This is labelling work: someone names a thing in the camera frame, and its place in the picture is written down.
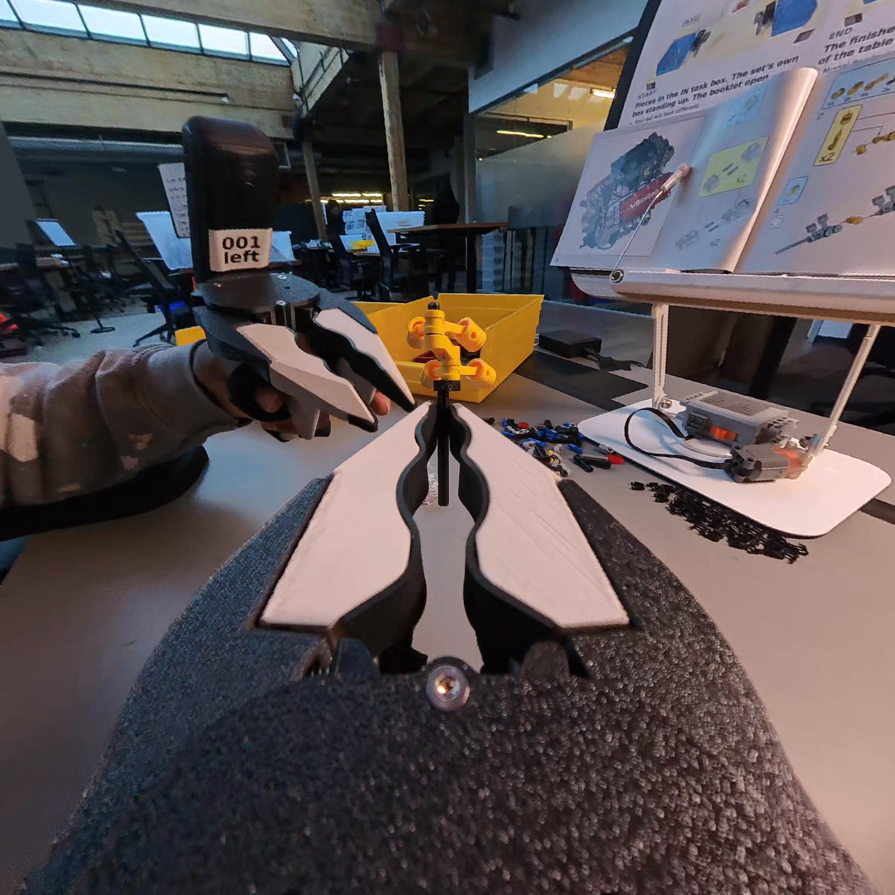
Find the black office chair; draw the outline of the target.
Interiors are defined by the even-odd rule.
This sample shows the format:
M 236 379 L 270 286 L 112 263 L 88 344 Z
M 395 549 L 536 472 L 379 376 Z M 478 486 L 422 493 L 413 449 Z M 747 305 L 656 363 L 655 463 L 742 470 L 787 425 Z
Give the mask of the black office chair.
M 365 220 L 379 249 L 378 297 L 382 301 L 407 302 L 429 295 L 425 248 L 416 243 L 388 242 L 373 210 L 365 214 Z

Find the stack of grey crates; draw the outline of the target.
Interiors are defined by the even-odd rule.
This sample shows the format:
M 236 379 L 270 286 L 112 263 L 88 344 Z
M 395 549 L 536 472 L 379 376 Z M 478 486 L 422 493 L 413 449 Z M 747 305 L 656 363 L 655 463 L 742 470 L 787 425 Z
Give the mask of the stack of grey crates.
M 551 296 L 552 230 L 495 229 L 479 240 L 478 282 L 490 294 Z

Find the grey toy motor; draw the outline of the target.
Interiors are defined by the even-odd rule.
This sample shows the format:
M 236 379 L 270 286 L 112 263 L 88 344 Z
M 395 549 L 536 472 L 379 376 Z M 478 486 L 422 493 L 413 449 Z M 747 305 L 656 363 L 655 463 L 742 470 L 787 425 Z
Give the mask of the grey toy motor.
M 736 447 L 724 471 L 736 483 L 777 482 L 799 478 L 810 462 L 808 449 L 789 439 Z

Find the instruction booklet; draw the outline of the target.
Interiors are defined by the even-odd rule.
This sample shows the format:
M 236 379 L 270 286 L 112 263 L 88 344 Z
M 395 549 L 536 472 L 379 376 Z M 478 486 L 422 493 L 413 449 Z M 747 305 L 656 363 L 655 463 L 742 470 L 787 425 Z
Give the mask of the instruction booklet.
M 599 133 L 554 266 L 893 275 L 893 54 Z

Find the pile of black pins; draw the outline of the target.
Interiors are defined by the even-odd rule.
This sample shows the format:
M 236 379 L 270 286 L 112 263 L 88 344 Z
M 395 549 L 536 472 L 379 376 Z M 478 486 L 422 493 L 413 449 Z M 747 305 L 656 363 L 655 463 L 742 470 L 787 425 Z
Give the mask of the pile of black pins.
M 655 503 L 688 523 L 688 528 L 703 539 L 725 542 L 737 551 L 793 564 L 808 555 L 803 543 L 773 531 L 721 504 L 677 484 L 631 482 L 633 491 L 652 494 Z

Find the printed task sheet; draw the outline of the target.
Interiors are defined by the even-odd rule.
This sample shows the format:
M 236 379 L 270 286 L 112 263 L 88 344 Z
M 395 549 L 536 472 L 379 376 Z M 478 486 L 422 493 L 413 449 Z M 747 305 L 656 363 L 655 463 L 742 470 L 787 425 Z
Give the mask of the printed task sheet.
M 777 73 L 893 53 L 892 1 L 660 2 L 619 127 L 709 108 Z

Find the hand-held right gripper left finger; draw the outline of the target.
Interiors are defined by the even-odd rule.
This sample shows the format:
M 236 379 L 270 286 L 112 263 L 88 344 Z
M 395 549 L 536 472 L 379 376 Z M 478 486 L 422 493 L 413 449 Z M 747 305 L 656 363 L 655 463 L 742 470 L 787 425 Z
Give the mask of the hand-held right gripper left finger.
M 411 647 L 426 605 L 413 519 L 430 491 L 436 411 L 425 403 L 340 464 L 264 605 L 263 627 Z

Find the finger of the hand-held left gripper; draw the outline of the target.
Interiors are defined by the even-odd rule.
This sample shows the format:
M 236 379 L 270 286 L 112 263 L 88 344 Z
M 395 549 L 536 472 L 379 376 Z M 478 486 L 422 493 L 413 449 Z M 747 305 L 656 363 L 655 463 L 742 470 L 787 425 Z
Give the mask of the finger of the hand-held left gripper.
M 364 383 L 401 409 L 415 409 L 415 400 L 375 326 L 358 308 L 320 308 L 315 314 L 315 352 L 332 372 L 352 383 Z
M 317 431 L 322 413 L 365 431 L 378 429 L 374 414 L 352 383 L 303 350 L 292 330 L 248 323 L 243 326 L 243 337 L 267 360 L 270 384 L 287 397 L 296 431 Z

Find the wooden table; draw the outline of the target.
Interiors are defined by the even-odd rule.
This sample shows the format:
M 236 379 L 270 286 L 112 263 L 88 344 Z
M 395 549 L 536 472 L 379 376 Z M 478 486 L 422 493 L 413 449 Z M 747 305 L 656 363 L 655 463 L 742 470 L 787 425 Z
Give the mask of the wooden table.
M 476 239 L 479 235 L 485 235 L 496 230 L 505 231 L 509 227 L 508 221 L 452 223 L 444 225 L 429 225 L 421 227 L 396 227 L 386 230 L 388 233 L 402 235 L 420 234 L 455 234 L 465 240 L 465 273 L 466 294 L 477 293 L 477 250 Z

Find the person's left forearm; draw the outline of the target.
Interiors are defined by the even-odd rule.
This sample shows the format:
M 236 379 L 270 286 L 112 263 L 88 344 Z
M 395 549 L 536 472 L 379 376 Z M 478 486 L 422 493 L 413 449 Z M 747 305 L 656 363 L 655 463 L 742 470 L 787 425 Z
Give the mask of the person's left forearm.
M 193 371 L 195 345 L 115 348 L 70 364 L 3 364 L 1 506 L 103 490 L 245 421 Z

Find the pile of mixed small bricks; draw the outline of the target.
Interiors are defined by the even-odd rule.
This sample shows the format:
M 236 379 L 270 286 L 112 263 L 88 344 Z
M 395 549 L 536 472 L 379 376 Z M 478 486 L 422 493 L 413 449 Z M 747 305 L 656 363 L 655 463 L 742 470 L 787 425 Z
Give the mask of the pile of mixed small bricks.
M 568 476 L 573 466 L 585 473 L 592 473 L 625 463 L 620 453 L 584 436 L 573 423 L 554 426 L 550 420 L 544 420 L 542 424 L 534 425 L 514 418 L 503 418 L 500 431 L 509 441 L 560 477 Z

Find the grey battery box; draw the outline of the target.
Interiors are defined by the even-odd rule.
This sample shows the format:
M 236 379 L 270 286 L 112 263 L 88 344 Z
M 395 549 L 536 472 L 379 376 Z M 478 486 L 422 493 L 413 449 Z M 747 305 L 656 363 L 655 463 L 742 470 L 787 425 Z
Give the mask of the grey battery box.
M 747 447 L 788 438 L 798 421 L 765 401 L 720 390 L 688 397 L 677 425 L 689 438 Z

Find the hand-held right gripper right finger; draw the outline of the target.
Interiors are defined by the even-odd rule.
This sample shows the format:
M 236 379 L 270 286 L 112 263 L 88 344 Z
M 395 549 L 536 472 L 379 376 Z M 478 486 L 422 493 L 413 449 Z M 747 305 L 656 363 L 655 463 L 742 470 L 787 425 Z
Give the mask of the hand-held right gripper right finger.
M 458 497 L 473 520 L 464 610 L 486 672 L 522 664 L 535 643 L 631 625 L 584 513 L 595 502 L 561 482 L 463 406 L 451 409 Z

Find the grey desk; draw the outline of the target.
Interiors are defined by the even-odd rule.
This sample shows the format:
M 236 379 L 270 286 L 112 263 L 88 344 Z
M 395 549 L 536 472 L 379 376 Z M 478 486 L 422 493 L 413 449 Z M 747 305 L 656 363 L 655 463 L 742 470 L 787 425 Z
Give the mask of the grey desk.
M 194 594 L 309 480 L 370 440 L 207 442 L 205 476 L 143 516 L 29 539 L 2 583 L 2 893 L 40 864 L 131 684 Z M 893 893 L 893 523 L 858 512 L 789 565 L 710 543 L 632 480 L 571 470 L 688 588 L 740 658 L 791 764 L 880 893 Z

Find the black axle with yellow pistons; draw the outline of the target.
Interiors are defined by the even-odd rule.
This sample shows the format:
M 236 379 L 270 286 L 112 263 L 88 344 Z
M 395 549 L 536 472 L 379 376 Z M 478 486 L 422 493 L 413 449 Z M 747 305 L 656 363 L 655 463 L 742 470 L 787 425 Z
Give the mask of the black axle with yellow pistons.
M 449 428 L 451 397 L 461 388 L 461 379 L 480 387 L 496 385 L 497 373 L 478 353 L 487 340 L 484 328 L 471 318 L 453 323 L 440 303 L 429 302 L 422 316 L 408 324 L 406 341 L 417 351 L 416 360 L 405 369 L 419 374 L 419 384 L 433 391 L 436 405 L 438 501 L 449 504 Z

